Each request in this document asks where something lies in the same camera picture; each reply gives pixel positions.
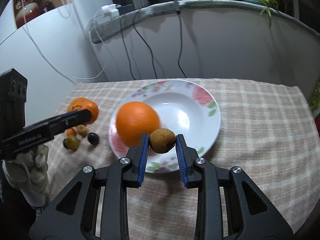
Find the left gloved hand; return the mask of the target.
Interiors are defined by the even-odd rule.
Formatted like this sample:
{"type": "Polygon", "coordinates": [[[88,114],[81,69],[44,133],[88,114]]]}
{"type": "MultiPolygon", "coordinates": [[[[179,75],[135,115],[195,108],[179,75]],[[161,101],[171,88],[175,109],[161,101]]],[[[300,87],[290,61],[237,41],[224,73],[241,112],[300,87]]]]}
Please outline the left gloved hand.
{"type": "Polygon", "coordinates": [[[45,206],[49,194],[48,152],[48,146],[42,144],[2,164],[10,186],[21,191],[28,204],[34,208],[45,206]]]}

